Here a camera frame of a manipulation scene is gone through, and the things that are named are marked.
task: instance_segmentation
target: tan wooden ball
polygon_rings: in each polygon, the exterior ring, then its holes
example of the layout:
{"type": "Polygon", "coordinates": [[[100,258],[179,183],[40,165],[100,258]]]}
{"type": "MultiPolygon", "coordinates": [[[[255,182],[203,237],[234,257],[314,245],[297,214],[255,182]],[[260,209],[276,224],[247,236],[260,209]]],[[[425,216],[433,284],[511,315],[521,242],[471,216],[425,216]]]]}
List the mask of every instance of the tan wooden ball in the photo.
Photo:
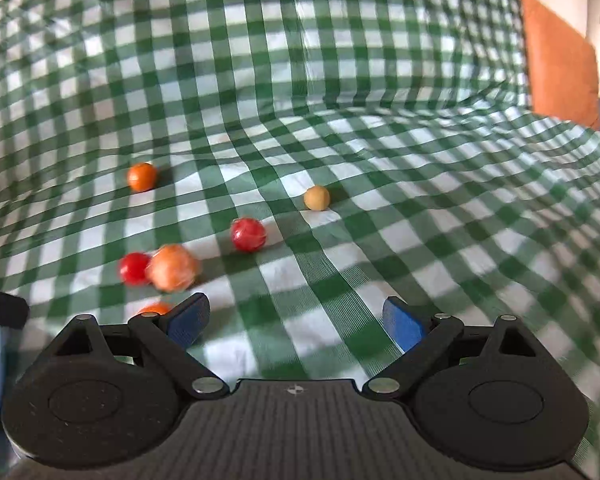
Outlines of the tan wooden ball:
{"type": "Polygon", "coordinates": [[[312,211],[324,211],[331,203],[331,196],[327,188],[313,186],[304,193],[304,204],[312,211]]]}

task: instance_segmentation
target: red ball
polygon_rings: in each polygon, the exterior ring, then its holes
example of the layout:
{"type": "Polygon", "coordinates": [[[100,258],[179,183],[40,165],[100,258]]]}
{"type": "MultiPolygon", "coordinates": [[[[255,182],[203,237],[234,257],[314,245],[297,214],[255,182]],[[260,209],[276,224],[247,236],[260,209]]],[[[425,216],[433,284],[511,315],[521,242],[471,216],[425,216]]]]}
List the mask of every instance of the red ball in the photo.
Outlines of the red ball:
{"type": "Polygon", "coordinates": [[[231,240],[237,250],[253,253],[267,241],[267,232],[256,219],[238,218],[231,224],[231,240]]]}
{"type": "Polygon", "coordinates": [[[148,285],[146,267],[151,261],[151,256],[144,253],[129,253],[120,260],[118,272],[120,280],[126,285],[148,285]]]}

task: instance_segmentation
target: checkered tablecloth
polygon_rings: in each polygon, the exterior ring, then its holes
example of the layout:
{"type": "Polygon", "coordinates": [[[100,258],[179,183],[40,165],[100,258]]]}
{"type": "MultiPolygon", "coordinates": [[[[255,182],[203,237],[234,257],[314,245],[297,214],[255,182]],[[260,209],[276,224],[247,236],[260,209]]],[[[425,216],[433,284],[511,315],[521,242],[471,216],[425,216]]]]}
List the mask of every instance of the checkered tablecloth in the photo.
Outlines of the checkered tablecloth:
{"type": "Polygon", "coordinates": [[[182,242],[212,308],[191,352],[229,382],[362,383],[399,354],[392,294],[523,316],[592,401],[600,478],[600,134],[526,84],[518,0],[1,1],[0,289],[32,306],[11,377],[75,314],[157,299],[117,261],[182,242]],[[160,182],[131,194],[140,161],[160,182]]]}

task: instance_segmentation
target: toy fruit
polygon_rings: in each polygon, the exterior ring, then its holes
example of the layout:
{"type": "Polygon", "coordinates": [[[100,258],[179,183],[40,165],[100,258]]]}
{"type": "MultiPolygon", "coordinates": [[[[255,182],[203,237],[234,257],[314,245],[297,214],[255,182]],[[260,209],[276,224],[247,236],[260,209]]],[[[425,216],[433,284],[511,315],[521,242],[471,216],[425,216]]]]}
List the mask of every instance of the toy fruit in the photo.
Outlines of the toy fruit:
{"type": "Polygon", "coordinates": [[[146,275],[163,292],[186,290],[195,281],[199,263],[183,246],[164,245],[153,255],[146,275]]]}
{"type": "Polygon", "coordinates": [[[148,285],[146,267],[151,261],[151,256],[144,253],[129,253],[120,260],[118,272],[120,280],[126,285],[148,285]]]}
{"type": "Polygon", "coordinates": [[[267,241],[267,232],[254,218],[238,218],[231,224],[231,240],[238,250],[253,253],[267,241]]]}
{"type": "Polygon", "coordinates": [[[158,170],[148,162],[133,165],[126,173],[126,181],[136,193],[148,191],[155,187],[158,180],[158,170]]]}
{"type": "Polygon", "coordinates": [[[331,196],[327,188],[313,186],[304,193],[304,204],[313,211],[324,211],[331,203],[331,196]]]}
{"type": "Polygon", "coordinates": [[[170,311],[171,305],[169,303],[164,303],[163,301],[156,301],[155,303],[147,305],[144,308],[138,310],[138,314],[143,314],[144,312],[155,312],[156,314],[164,316],[170,311]]]}

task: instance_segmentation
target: silver screw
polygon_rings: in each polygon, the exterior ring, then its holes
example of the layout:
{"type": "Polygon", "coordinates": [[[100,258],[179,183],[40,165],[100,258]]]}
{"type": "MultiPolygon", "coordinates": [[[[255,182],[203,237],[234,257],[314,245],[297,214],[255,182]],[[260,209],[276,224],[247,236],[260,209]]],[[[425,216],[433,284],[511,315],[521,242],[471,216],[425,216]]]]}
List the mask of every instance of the silver screw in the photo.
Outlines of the silver screw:
{"type": "Polygon", "coordinates": [[[369,381],[369,389],[376,394],[392,394],[400,389],[400,383],[390,377],[376,377],[369,381]]]}
{"type": "Polygon", "coordinates": [[[224,383],[217,377],[200,377],[191,383],[191,387],[199,394],[214,394],[224,387],[224,383]]]}

